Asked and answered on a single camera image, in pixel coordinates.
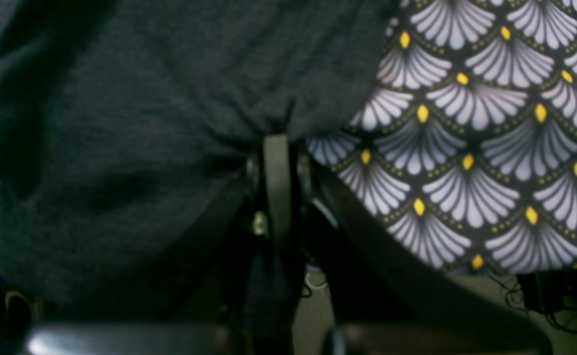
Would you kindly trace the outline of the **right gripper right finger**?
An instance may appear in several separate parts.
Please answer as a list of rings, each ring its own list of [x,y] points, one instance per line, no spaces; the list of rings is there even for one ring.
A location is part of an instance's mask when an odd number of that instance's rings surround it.
[[[542,330],[428,267],[393,240],[344,183],[298,154],[311,229],[337,326],[327,346],[549,346]]]

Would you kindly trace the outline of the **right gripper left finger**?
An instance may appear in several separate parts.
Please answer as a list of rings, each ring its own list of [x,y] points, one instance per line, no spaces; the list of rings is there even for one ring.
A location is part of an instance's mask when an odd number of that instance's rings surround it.
[[[230,323],[239,317],[257,253],[254,220],[265,196],[262,170],[261,163],[247,163],[164,255],[161,319]]]

